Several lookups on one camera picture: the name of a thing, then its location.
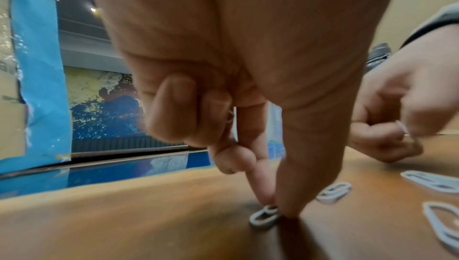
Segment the brown tabletop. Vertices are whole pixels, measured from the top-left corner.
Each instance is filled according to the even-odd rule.
[[[349,149],[338,180],[350,193],[267,231],[248,224],[261,206],[244,175],[215,168],[2,200],[0,259],[457,259],[422,203],[459,206],[459,195],[404,180],[411,169],[459,176],[459,136],[439,136],[424,156],[392,165]]]

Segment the dark sleeve cuff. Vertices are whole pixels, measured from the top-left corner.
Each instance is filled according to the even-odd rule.
[[[428,25],[420,28],[414,34],[412,34],[403,43],[401,48],[403,48],[405,45],[411,43],[412,41],[420,38],[424,34],[427,34],[427,33],[431,32],[431,31],[433,31],[433,30],[435,30],[437,28],[440,28],[440,27],[443,27],[443,26],[447,26],[447,25],[450,25],[450,24],[456,24],[456,23],[459,24],[459,12],[443,14],[442,16],[440,16],[435,21],[433,21],[433,22],[429,23]]]

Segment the hand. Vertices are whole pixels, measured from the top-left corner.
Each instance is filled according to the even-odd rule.
[[[288,217],[336,178],[366,53],[389,0],[96,2],[132,70],[150,135],[209,146],[222,172],[246,172],[258,200],[276,202]],[[267,100],[283,108],[286,158],[276,191]],[[238,142],[226,123],[232,106]]]
[[[433,136],[459,110],[459,25],[448,25],[411,42],[363,77],[352,114],[349,146],[392,163],[420,155],[403,141]]]

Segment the blue reflective surface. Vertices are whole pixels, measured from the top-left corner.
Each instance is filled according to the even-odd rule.
[[[0,180],[0,199],[54,191],[87,184],[176,172],[188,168],[211,167],[208,152],[170,155],[119,163],[35,173]]]

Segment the beige wall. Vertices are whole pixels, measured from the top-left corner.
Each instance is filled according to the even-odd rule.
[[[378,27],[373,45],[388,43],[393,51],[398,50],[418,25],[441,7],[454,2],[459,0],[392,0]]]

